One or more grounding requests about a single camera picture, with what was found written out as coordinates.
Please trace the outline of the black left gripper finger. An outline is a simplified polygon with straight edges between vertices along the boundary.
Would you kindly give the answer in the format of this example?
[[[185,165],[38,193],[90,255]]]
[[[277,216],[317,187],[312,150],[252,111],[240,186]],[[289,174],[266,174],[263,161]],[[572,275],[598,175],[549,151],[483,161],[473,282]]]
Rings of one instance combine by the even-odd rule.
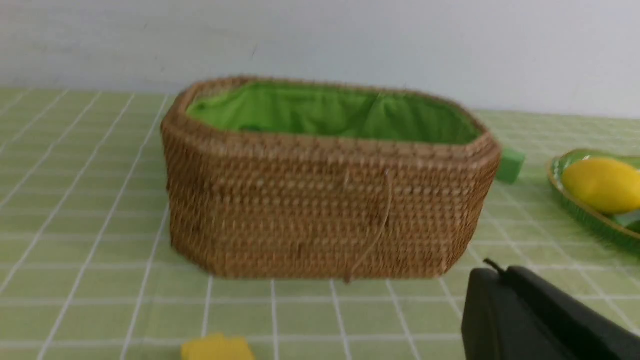
[[[485,259],[468,279],[467,360],[637,360],[638,335],[523,266]]]

